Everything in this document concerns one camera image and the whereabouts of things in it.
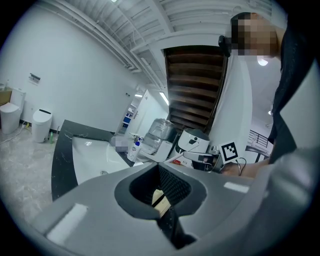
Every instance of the hand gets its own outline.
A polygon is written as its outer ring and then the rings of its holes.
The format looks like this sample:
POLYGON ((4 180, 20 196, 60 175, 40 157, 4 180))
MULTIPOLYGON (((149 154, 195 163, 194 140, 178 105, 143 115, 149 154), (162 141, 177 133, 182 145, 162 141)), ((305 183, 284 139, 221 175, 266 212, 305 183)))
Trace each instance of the hand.
POLYGON ((227 176, 239 176, 239 167, 236 163, 229 162, 224 165, 220 173, 227 176))

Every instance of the ceiling light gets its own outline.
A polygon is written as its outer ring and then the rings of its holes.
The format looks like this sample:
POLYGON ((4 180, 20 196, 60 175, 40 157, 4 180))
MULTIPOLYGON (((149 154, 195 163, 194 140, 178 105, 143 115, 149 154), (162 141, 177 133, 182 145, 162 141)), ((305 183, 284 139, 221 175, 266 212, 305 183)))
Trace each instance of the ceiling light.
POLYGON ((168 101, 166 95, 163 92, 160 92, 160 95, 164 99, 165 103, 169 106, 169 101, 168 101))
POLYGON ((258 58, 258 63, 261 65, 261 66, 265 66, 268 64, 268 61, 266 61, 265 59, 263 58, 258 58))

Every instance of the toilet lid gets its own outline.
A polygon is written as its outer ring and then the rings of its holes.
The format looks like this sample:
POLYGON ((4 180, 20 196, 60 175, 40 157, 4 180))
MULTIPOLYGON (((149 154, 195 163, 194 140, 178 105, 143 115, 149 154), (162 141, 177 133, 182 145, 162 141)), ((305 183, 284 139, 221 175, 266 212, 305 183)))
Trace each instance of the toilet lid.
POLYGON ((37 125, 43 125, 44 123, 46 123, 52 118, 52 114, 43 109, 38 109, 36 112, 34 112, 32 118, 33 118, 33 121, 32 121, 33 123, 37 125))
POLYGON ((3 112, 3 113, 12 113, 12 112, 15 112, 18 109, 19 109, 19 107, 17 105, 12 104, 10 102, 0 106, 0 111, 3 112))

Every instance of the sink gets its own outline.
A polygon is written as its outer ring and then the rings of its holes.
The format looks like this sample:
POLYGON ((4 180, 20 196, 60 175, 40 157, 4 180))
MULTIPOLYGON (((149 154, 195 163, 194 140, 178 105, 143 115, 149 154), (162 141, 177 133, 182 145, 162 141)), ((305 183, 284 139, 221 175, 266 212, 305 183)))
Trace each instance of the sink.
POLYGON ((72 154, 79 185, 89 179, 129 168, 107 141, 73 137, 72 154))

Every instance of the railing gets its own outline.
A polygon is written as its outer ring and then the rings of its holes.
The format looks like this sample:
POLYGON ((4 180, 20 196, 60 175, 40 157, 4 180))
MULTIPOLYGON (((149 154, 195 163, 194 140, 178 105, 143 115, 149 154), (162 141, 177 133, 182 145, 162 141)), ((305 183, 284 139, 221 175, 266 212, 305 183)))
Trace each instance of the railing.
POLYGON ((255 143, 258 144, 259 146, 262 146, 264 148, 268 147, 268 138, 267 137, 255 132, 253 130, 250 130, 248 142, 251 143, 253 140, 255 140, 255 143))

